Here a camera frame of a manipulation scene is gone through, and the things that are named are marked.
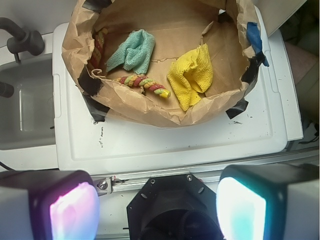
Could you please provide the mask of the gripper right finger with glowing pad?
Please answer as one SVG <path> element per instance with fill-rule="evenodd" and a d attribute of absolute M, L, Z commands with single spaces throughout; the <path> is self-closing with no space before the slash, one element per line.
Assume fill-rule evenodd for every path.
<path fill-rule="evenodd" d="M 216 210 L 228 240 L 318 240 L 320 168 L 229 165 L 220 175 Z"/>

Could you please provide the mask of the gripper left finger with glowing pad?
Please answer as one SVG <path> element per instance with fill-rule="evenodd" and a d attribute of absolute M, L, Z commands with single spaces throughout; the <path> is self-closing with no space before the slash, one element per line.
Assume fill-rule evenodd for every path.
<path fill-rule="evenodd" d="M 0 174 L 2 240 L 93 240 L 99 219 L 99 196 L 83 170 Z"/>

